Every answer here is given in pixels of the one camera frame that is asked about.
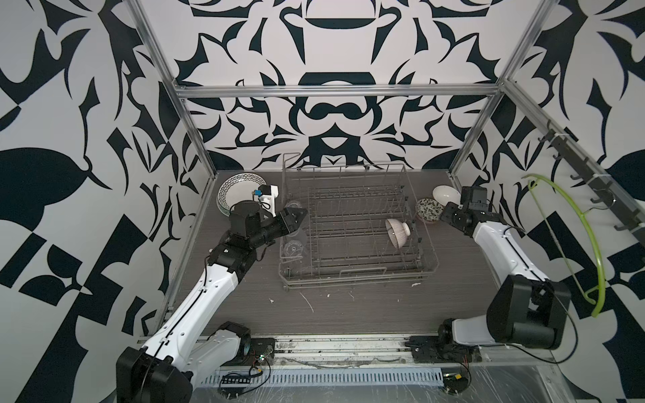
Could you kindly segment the pink ribbed bowl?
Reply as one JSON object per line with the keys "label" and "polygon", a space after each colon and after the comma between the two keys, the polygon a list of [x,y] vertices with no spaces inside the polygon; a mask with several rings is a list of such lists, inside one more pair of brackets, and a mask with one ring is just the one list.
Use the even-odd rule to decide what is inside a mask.
{"label": "pink ribbed bowl", "polygon": [[396,218],[386,219],[386,231],[390,242],[397,250],[405,246],[412,235],[407,223],[399,221]]}

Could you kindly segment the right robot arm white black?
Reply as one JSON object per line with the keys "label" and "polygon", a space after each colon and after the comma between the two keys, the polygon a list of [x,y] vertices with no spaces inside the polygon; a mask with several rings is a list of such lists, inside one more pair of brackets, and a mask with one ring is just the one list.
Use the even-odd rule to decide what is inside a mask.
{"label": "right robot arm white black", "polygon": [[475,241],[499,285],[484,315],[444,321],[438,330],[441,342],[557,349],[568,321],[569,288],[549,280],[532,263],[513,238],[512,226],[490,207],[487,190],[464,187],[460,201],[449,201],[440,220]]}

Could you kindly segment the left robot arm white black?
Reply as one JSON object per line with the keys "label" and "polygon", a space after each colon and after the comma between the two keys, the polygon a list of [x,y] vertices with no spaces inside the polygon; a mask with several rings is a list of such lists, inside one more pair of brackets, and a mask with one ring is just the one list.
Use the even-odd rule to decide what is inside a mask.
{"label": "left robot arm white black", "polygon": [[127,348],[116,363],[118,402],[188,402],[194,389],[219,367],[250,350],[250,329],[225,322],[208,342],[199,337],[252,265],[258,248],[295,233],[307,209],[270,214],[258,201],[235,204],[230,228],[204,260],[201,277],[170,319],[144,346]]}

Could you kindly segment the clear faceted plastic cup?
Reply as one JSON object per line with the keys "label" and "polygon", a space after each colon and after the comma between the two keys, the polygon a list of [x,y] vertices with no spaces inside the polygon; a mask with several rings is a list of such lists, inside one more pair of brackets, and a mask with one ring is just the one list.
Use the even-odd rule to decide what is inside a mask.
{"label": "clear faceted plastic cup", "polygon": [[283,261],[300,260],[305,255],[305,245],[299,240],[287,241],[281,249]]}

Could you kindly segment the grey wire dish rack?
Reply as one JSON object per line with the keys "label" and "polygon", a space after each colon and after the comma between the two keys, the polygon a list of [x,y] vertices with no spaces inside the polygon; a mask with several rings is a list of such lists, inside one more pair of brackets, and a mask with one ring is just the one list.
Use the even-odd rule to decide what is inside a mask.
{"label": "grey wire dish rack", "polygon": [[[302,203],[307,216],[300,229],[281,241],[278,273],[290,289],[413,281],[438,268],[426,223],[416,216],[418,201],[406,166],[309,166],[297,153],[282,158],[281,205]],[[397,250],[386,219],[407,223],[412,235]],[[305,245],[300,260],[283,261],[289,240]]]}

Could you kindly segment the black white patterned bowl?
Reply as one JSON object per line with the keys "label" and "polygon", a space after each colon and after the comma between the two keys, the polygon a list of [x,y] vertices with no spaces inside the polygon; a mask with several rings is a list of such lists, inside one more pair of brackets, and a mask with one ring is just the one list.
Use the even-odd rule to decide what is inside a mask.
{"label": "black white patterned bowl", "polygon": [[436,223],[440,220],[444,206],[431,197],[419,199],[416,203],[416,216],[424,223]]}

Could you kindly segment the clear smooth plastic cup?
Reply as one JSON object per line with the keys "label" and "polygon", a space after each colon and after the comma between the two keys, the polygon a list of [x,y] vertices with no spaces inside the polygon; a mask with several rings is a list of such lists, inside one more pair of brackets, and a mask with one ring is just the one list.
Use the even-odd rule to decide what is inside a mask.
{"label": "clear smooth plastic cup", "polygon": [[302,203],[297,200],[291,200],[286,205],[286,208],[302,208]]}

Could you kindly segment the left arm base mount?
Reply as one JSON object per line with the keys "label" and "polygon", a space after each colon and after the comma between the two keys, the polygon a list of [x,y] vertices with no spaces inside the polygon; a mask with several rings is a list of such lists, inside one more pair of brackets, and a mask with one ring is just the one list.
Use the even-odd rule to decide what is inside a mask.
{"label": "left arm base mount", "polygon": [[238,353],[233,359],[225,362],[223,367],[251,366],[262,355],[272,360],[275,356],[275,345],[276,339],[274,338],[252,338],[245,336],[242,338]]}

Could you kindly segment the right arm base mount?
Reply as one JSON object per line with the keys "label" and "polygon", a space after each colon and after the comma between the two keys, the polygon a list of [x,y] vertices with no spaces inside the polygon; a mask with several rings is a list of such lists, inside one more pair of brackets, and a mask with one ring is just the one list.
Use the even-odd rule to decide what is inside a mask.
{"label": "right arm base mount", "polygon": [[411,336],[404,343],[410,349],[416,364],[480,363],[479,349],[448,343],[440,336]]}

